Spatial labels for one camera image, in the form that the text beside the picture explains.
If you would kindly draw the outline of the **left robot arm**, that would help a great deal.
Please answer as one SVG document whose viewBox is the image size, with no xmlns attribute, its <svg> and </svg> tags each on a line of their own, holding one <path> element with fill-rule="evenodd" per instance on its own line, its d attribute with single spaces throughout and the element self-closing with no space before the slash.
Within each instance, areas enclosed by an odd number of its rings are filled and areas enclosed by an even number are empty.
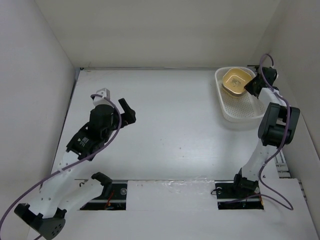
<svg viewBox="0 0 320 240">
<path fill-rule="evenodd" d="M 71 191 L 74 179 L 94 157 L 118 135 L 120 129 L 136 122 L 136 112 L 124 98 L 119 109 L 106 97 L 93 94 L 94 109 L 66 145 L 57 170 L 38 183 L 38 195 L 28 203 L 19 203 L 14 213 L 46 240 L 58 236 L 66 224 L 66 215 L 77 211 L 95 197 L 111 194 L 112 179 L 101 172 L 91 175 L 79 189 Z"/>
</svg>

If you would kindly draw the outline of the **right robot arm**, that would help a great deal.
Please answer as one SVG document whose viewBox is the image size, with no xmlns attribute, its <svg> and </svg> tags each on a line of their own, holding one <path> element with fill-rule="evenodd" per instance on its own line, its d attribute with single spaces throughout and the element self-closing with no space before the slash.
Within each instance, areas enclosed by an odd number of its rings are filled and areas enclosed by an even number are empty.
<svg viewBox="0 0 320 240">
<path fill-rule="evenodd" d="M 234 176 L 231 191 L 237 197 L 249 196 L 262 182 L 262 171 L 284 147 L 293 140 L 300 109 L 290 106 L 273 87 L 278 77 L 276 69 L 254 66 L 256 77 L 245 85 L 245 90 L 256 97 L 265 107 L 258 127 L 258 143 L 248 162 Z"/>
</svg>

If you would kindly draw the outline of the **yellow panda plate back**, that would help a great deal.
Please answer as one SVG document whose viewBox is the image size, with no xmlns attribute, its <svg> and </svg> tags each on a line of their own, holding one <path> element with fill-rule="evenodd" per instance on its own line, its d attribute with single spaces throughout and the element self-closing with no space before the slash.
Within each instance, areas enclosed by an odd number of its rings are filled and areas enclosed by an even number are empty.
<svg viewBox="0 0 320 240">
<path fill-rule="evenodd" d="M 232 67 L 222 77 L 222 88 L 233 97 L 240 97 L 246 93 L 245 86 L 256 75 L 249 69 Z"/>
</svg>

